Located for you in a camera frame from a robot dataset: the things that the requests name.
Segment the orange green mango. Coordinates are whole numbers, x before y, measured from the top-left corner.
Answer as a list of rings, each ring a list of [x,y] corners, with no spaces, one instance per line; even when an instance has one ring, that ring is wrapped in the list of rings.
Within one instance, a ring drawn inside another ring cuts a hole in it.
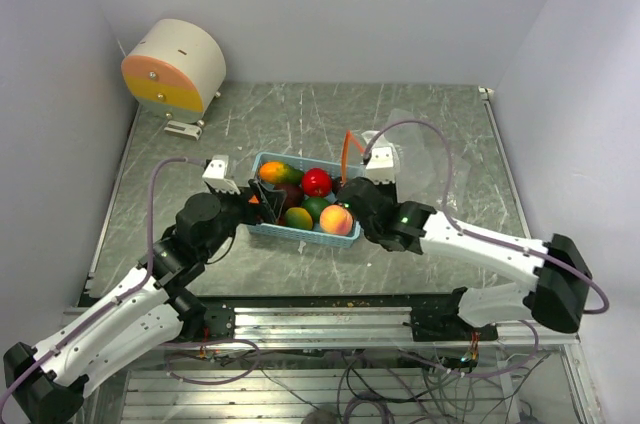
[[[281,161],[269,161],[260,166],[258,175],[261,180],[272,185],[299,185],[304,172]]]

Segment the pink yellow peach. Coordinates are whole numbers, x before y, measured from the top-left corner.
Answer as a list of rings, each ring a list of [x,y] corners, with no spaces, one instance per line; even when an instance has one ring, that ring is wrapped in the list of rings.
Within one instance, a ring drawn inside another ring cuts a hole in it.
[[[346,208],[333,204],[322,211],[319,225],[325,233],[347,236],[353,227],[353,217]]]

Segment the red apple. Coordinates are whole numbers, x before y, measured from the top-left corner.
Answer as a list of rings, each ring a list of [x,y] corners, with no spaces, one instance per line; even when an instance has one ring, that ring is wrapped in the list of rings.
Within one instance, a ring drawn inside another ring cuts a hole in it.
[[[308,170],[301,180],[301,188],[308,197],[326,197],[332,192],[331,176],[321,168]]]

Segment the clear orange zip bag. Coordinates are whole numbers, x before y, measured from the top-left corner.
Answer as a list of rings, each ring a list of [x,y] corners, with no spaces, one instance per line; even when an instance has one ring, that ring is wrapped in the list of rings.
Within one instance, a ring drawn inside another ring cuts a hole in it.
[[[375,131],[365,131],[361,136],[357,136],[350,130],[346,131],[341,151],[340,177],[338,178],[341,185],[355,177],[365,177],[364,167],[369,160],[368,158],[367,161],[364,161],[365,148],[375,135]],[[388,144],[393,145],[384,137],[380,137],[375,141],[372,149]]]

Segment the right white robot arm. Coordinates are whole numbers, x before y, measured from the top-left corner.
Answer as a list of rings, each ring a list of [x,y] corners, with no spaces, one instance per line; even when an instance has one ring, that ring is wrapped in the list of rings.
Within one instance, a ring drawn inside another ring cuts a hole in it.
[[[506,285],[453,291],[453,308],[440,317],[448,337],[459,340],[488,324],[528,319],[559,333],[579,330],[592,274],[571,238],[556,234],[541,241],[455,224],[429,205],[398,202],[394,185],[364,177],[349,180],[338,200],[366,239],[389,252],[450,257],[508,279]]]

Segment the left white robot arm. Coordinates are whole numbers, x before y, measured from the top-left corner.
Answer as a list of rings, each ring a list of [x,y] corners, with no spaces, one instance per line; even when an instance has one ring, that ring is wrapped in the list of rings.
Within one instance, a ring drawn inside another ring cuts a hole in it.
[[[229,312],[208,310],[187,287],[239,225],[275,223],[285,199],[256,179],[237,193],[191,196],[109,294],[58,333],[4,354],[6,395],[32,423],[65,423],[105,379],[152,348],[230,338]]]

